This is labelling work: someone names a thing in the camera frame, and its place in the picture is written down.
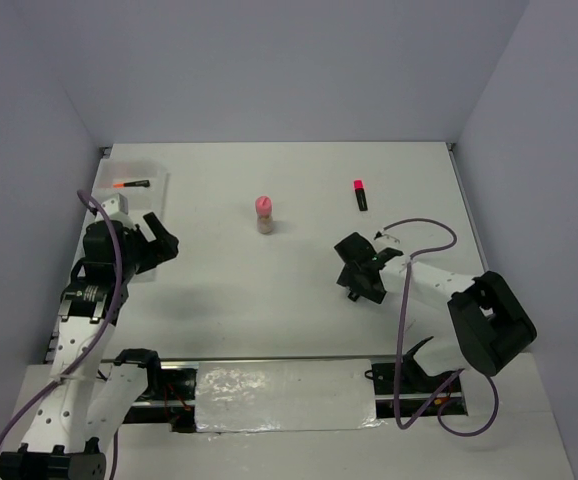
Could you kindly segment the orange capped black highlighter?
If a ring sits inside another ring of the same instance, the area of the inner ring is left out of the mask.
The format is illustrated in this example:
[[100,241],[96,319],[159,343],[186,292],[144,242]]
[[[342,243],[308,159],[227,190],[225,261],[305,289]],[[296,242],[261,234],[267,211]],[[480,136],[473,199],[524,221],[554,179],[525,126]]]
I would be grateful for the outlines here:
[[122,188],[149,188],[151,186],[151,181],[148,179],[143,180],[134,180],[134,181],[127,181],[127,182],[119,182],[114,183],[112,185],[115,189],[122,189]]

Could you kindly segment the pink capped black highlighter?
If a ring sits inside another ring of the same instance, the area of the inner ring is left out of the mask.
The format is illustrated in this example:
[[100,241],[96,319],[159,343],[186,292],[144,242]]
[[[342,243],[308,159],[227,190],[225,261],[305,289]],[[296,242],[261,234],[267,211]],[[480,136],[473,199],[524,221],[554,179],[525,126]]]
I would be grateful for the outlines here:
[[360,179],[355,180],[353,182],[353,188],[359,211],[366,212],[368,210],[368,203],[363,181]]

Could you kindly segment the silver reflective tape sheet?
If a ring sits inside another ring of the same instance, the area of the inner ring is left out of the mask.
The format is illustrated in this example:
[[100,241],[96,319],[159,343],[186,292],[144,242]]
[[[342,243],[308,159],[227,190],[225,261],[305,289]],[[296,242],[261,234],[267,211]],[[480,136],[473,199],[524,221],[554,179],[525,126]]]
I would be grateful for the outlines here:
[[379,424],[370,362],[213,362],[198,368],[195,424],[207,433],[342,431]]

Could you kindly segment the clear plastic compartment organizer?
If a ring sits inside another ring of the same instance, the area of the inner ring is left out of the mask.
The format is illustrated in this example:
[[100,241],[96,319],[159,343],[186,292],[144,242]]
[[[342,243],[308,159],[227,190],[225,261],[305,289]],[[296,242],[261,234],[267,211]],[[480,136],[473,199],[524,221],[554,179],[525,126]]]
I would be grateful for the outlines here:
[[[118,161],[113,159],[104,159],[101,161],[92,191],[90,194],[86,195],[84,199],[84,204],[90,209],[90,211],[85,214],[85,221],[80,235],[80,245],[77,248],[75,264],[71,272],[71,277],[74,280],[87,281],[94,285],[102,285],[111,284],[116,279],[116,266],[114,275],[86,275],[84,268],[82,267],[82,258],[84,257],[83,238],[86,228],[90,224],[97,222],[94,219],[96,207],[100,208],[101,203],[111,195],[115,193],[122,194],[128,200],[129,216],[133,223],[133,225],[128,228],[134,228],[136,225],[139,225],[145,237],[148,240],[153,240],[154,236],[143,220],[143,216],[149,212],[153,212],[161,221],[160,217],[164,212],[164,196],[167,177],[168,173],[164,167],[160,166],[153,160]],[[151,181],[151,186],[149,188],[115,189],[112,187],[114,183],[143,179]],[[116,251],[116,262],[121,262],[122,273],[120,248],[118,246],[116,233],[114,232],[114,227],[112,226],[111,220],[107,214],[104,211],[100,211],[100,213],[103,215],[103,221],[107,224],[111,233],[114,249]],[[145,275],[151,278],[155,269],[138,276]],[[122,280],[126,282],[134,276],[136,275],[122,274]]]

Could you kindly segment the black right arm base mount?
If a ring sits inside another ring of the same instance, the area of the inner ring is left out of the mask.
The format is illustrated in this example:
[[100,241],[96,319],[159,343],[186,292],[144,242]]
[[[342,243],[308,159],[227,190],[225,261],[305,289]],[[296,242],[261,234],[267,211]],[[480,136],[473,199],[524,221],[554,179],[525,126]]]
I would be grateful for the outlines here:
[[[378,419],[394,417],[394,374],[395,365],[393,363],[372,363],[370,368],[364,372],[365,378],[373,386]],[[408,374],[403,371],[399,393],[401,416],[410,417],[449,376],[450,372],[444,372],[435,377],[426,377],[412,383]],[[454,380],[451,385],[439,393],[422,413],[422,416],[436,416],[439,408],[446,404],[448,406],[443,410],[444,415],[466,416],[468,414],[459,379]]]

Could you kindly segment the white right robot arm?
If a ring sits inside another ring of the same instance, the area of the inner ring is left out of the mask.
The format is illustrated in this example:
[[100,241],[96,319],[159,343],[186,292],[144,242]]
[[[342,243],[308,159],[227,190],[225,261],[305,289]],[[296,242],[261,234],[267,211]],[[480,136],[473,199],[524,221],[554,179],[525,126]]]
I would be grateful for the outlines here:
[[398,241],[381,235],[374,245],[354,232],[334,246],[343,262],[337,284],[348,298],[381,304],[389,294],[446,312],[454,333],[436,333],[403,355],[405,383],[426,391],[457,370],[496,376],[537,338],[537,330],[506,280],[487,271],[458,274],[413,260]]

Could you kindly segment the pink capped small bottle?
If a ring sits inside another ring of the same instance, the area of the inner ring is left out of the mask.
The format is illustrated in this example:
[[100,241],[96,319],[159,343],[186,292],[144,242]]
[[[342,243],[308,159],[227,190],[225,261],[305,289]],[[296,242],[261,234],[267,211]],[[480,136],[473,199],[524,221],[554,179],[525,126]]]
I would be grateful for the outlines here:
[[261,234],[270,234],[274,229],[273,203],[268,196],[260,196],[255,201],[257,230]]

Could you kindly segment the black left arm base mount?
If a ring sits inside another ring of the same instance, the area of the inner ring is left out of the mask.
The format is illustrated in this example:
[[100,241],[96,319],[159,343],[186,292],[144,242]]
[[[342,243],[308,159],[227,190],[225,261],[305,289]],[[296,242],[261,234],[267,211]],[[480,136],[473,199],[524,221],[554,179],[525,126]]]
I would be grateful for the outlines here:
[[166,368],[159,391],[147,391],[133,403],[123,424],[165,425],[171,432],[195,433],[197,370]]

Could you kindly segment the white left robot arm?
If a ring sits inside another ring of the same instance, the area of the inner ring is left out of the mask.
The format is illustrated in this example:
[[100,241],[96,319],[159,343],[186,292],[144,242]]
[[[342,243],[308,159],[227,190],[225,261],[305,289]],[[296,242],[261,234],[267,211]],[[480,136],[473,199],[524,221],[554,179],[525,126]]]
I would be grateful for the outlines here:
[[103,210],[86,227],[83,254],[61,294],[50,379],[0,434],[0,479],[114,478],[122,421],[135,400],[164,389],[158,353],[133,348],[114,359],[101,391],[94,390],[129,282],[178,255],[178,239],[158,217],[143,219],[151,240],[126,216]]

